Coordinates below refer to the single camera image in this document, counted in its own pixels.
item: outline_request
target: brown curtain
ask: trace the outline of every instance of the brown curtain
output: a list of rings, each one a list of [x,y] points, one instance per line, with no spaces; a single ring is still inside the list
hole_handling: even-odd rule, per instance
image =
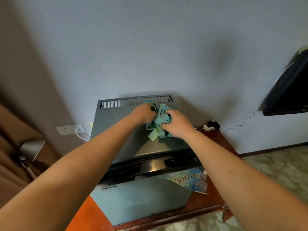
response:
[[[0,104],[0,208],[32,181],[25,169],[12,159],[19,155],[23,143],[43,139],[39,132]],[[36,160],[27,164],[39,176],[58,159],[52,147],[44,143]]]

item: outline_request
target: cleaning cloth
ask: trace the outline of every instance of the cleaning cloth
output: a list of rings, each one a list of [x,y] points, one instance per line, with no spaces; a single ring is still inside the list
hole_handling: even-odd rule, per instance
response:
[[[168,113],[165,113],[166,110],[171,108],[166,106],[166,104],[160,104],[160,106],[158,106],[156,102],[150,100],[148,100],[147,103],[151,103],[156,112],[156,117],[153,121],[145,124],[147,130],[153,130],[148,136],[149,139],[154,141],[158,136],[161,138],[173,137],[170,133],[161,129],[161,124],[171,123],[171,116],[168,115]]]

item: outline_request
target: floor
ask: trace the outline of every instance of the floor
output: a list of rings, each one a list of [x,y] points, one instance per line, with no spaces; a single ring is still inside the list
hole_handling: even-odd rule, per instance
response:
[[[308,205],[308,147],[295,147],[281,151],[252,155],[244,161],[279,183]],[[222,211],[197,218],[156,227],[152,231],[243,231],[235,217],[226,223]]]

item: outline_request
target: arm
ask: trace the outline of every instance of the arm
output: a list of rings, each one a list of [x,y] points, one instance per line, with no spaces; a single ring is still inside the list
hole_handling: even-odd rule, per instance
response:
[[[187,142],[241,223],[250,230],[307,230],[308,208],[261,172],[201,132],[179,111],[162,128]]]
[[[131,132],[155,117],[149,103],[71,151],[0,210],[0,230],[65,230]]]

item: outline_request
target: wall-mounted tv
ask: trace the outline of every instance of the wall-mounted tv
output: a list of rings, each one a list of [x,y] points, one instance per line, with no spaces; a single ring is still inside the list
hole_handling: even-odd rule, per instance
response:
[[[308,112],[308,49],[299,50],[293,63],[265,98],[264,116]]]

